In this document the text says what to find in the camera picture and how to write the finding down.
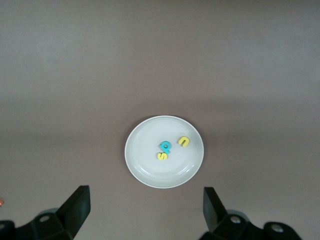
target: yellow letter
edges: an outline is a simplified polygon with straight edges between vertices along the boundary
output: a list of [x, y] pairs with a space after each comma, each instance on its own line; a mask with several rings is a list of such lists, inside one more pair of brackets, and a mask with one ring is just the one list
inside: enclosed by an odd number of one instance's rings
[[166, 160], [168, 158], [168, 155], [166, 154], [166, 153], [164, 153], [164, 152], [159, 152], [158, 153], [158, 159], [159, 160]]
[[180, 139], [178, 141], [178, 143], [181, 144], [183, 147], [188, 146], [189, 142], [190, 142], [190, 140], [186, 136], [180, 137]]

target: silver bolt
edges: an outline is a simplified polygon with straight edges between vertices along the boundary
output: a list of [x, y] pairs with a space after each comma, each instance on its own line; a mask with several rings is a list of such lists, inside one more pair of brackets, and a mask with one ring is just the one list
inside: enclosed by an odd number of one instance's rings
[[241, 223], [240, 218], [237, 217], [237, 216], [232, 216], [230, 219], [231, 219], [231, 221], [232, 221], [234, 224], [239, 224], [239, 223]]
[[283, 233], [284, 232], [284, 229], [278, 224], [272, 224], [271, 228], [272, 228], [273, 231], [275, 231], [277, 233]]
[[39, 219], [39, 221], [41, 222], [41, 223], [43, 223], [43, 222], [45, 222], [45, 221], [48, 221], [49, 220], [49, 216], [48, 215], [45, 215], [45, 216], [42, 216], [40, 219]]

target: beige surface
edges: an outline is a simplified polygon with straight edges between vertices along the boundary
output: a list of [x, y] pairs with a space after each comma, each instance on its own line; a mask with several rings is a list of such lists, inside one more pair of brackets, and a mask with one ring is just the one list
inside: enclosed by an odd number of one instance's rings
[[[196, 240], [204, 186], [258, 227], [320, 235], [319, 1], [0, 2], [0, 219], [17, 226], [90, 185], [77, 240]], [[199, 130], [172, 189], [129, 172], [155, 115]]]

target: plate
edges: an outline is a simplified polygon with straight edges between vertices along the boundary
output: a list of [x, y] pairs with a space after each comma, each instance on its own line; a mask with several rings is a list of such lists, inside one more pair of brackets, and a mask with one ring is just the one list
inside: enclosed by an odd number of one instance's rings
[[167, 189], [190, 180], [199, 170], [204, 152], [202, 138], [194, 126], [182, 118], [162, 115], [133, 129], [124, 156], [136, 179], [153, 188]]

